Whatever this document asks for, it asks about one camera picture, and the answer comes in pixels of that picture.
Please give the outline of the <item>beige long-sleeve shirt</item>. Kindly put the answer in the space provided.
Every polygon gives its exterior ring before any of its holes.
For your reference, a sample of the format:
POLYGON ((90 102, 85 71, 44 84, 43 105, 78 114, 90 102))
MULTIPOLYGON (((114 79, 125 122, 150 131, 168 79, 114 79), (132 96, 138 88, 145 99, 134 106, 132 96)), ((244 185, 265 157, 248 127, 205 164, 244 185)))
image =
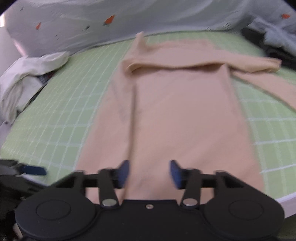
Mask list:
POLYGON ((99 106, 77 168, 88 173, 130 162, 123 199, 180 199, 169 161, 205 173, 225 170, 274 196, 290 195, 284 174, 266 184, 232 86, 237 77, 295 107, 281 61, 216 48, 207 40, 149 45, 138 33, 99 106))

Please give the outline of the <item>white crumpled garment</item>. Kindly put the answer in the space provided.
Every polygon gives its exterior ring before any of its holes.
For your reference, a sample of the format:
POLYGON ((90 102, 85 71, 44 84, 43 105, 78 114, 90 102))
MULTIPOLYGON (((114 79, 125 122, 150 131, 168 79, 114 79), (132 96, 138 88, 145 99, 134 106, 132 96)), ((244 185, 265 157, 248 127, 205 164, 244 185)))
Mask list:
POLYGON ((38 78, 59 69, 68 61, 70 53, 57 52, 42 57, 22 57, 1 76, 1 118, 13 124, 32 97, 45 84, 38 78))

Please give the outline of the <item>plaid checkered garment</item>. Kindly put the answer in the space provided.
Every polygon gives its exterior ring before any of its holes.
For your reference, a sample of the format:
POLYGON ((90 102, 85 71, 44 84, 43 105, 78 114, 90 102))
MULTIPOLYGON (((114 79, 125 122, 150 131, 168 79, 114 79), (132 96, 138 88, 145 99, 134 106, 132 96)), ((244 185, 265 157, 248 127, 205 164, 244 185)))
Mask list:
POLYGON ((53 77, 54 74, 55 74, 54 72, 50 72, 50 73, 47 73, 44 75, 39 75, 39 76, 37 76, 37 78, 41 82, 42 85, 47 85, 47 83, 53 77))

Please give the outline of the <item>grey carrot-print backdrop cloth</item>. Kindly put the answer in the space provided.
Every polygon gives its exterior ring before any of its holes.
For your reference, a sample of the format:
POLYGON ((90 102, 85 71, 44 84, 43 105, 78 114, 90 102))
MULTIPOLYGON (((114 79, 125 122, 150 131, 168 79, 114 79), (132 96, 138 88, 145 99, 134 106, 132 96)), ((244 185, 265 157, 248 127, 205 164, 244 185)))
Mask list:
POLYGON ((16 1, 5 28, 26 55, 69 51, 147 34, 227 31, 263 19, 295 32, 285 1, 16 1))

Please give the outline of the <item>black folded garment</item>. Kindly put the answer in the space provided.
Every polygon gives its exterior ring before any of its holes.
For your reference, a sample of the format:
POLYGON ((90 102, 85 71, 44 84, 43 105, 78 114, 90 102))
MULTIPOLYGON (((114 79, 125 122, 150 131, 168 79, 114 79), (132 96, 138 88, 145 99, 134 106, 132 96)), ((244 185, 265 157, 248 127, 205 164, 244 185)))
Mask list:
POLYGON ((295 56, 284 51, 282 47, 273 47, 267 44, 264 44, 264 34, 257 32, 249 28, 243 28, 241 30, 243 37, 260 47, 269 58, 276 58, 281 60, 281 65, 295 70, 295 56))

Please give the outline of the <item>grey-blue folded garment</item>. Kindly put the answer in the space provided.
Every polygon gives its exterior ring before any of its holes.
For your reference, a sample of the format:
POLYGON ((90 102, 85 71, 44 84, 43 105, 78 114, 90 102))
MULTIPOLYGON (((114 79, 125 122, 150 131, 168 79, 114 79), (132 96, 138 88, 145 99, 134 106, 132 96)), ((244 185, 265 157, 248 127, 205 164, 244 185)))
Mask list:
POLYGON ((248 26, 249 29, 263 34, 263 43, 276 48, 283 48, 284 51, 295 56, 295 34, 289 32, 279 25, 267 22, 256 17, 248 26))

